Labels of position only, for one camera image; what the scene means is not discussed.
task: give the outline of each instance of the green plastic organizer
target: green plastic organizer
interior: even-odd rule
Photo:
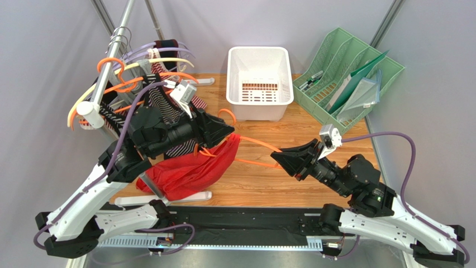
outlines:
[[[333,114],[329,114],[324,110],[324,107],[352,71],[380,54],[381,52],[347,31],[341,28],[333,30],[324,38],[311,66],[303,75],[293,81],[294,101],[321,124],[333,124],[341,134],[344,134],[364,118],[373,109],[373,106],[365,109],[356,118],[343,123],[336,119],[342,107]],[[367,78],[372,77],[378,69],[381,69],[383,74],[380,90],[380,97],[382,97],[405,67],[389,57],[385,57],[370,71]],[[299,90],[300,85],[321,70],[324,71],[324,74],[319,82],[304,92]]]

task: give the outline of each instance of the red cloth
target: red cloth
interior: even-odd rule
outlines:
[[[217,157],[182,155],[159,162],[146,173],[167,199],[180,200],[217,182],[235,159],[239,145],[240,135],[231,134],[228,141],[209,150]],[[142,180],[137,181],[136,187],[152,192]]]

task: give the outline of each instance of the white plastic basket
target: white plastic basket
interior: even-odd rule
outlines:
[[[226,99],[239,121],[279,121],[294,100],[288,51],[264,46],[230,49]]]

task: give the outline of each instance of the wall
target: wall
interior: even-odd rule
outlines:
[[[0,25],[0,266],[64,267],[33,245],[34,217],[59,207],[107,147],[98,132],[69,130],[66,115],[108,36],[89,1],[3,1]]]
[[[466,228],[476,252],[476,2],[406,1],[379,50],[406,66],[369,115],[372,132],[401,131],[416,143],[416,165],[406,197],[445,224]],[[401,138],[377,138],[387,182],[400,189],[410,147]]]
[[[166,39],[188,45],[197,57],[190,73],[226,73],[234,46],[282,46],[291,71],[303,73],[325,35],[342,27],[369,43],[392,0],[152,1]],[[115,23],[125,0],[104,0]],[[157,40],[144,1],[131,17],[132,48]]]

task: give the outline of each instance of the wooden tabletop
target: wooden tabletop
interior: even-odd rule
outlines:
[[[207,104],[207,113],[216,115],[219,109],[230,108],[226,100],[226,74],[197,74],[196,78],[215,78],[210,86],[197,87],[197,95]],[[226,122],[231,118],[221,115]],[[296,102],[291,103],[279,122],[245,121],[235,125],[235,133],[270,143],[277,148],[295,147],[319,139],[321,124],[310,116]],[[344,138],[367,134],[364,120],[358,122]],[[241,141],[237,158],[275,164],[265,147]],[[362,154],[377,167],[370,139],[346,143],[328,156],[339,166],[355,154]],[[201,202],[180,203],[180,205],[220,205],[247,207],[322,207],[326,203],[348,207],[348,198],[340,197],[334,191],[308,176],[297,181],[284,170],[233,162],[222,178],[206,190],[213,193],[212,199]],[[116,197],[147,195],[137,190],[135,183],[117,193]]]

